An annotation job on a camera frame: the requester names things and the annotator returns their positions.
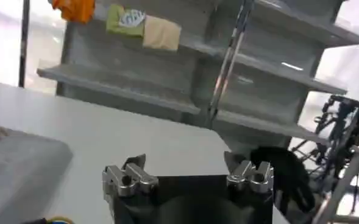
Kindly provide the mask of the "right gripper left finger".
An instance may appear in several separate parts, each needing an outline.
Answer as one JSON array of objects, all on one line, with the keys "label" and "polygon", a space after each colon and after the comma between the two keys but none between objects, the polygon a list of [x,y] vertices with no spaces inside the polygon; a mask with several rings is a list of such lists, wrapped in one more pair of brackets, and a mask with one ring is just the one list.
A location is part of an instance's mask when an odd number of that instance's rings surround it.
[{"label": "right gripper left finger", "polygon": [[156,176],[145,170],[146,154],[128,157],[121,167],[105,166],[102,171],[102,188],[105,197],[132,197],[138,192],[150,194],[159,185]]}]

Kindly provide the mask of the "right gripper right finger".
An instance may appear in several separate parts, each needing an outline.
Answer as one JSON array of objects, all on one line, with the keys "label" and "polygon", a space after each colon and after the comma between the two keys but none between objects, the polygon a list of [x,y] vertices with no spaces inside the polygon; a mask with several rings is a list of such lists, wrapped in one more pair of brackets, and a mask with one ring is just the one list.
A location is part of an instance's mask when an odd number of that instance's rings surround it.
[{"label": "right gripper right finger", "polygon": [[274,187],[274,168],[271,163],[262,161],[255,165],[243,155],[224,152],[224,161],[229,174],[226,177],[228,187],[238,191],[249,187],[251,191],[259,194],[271,192]]}]

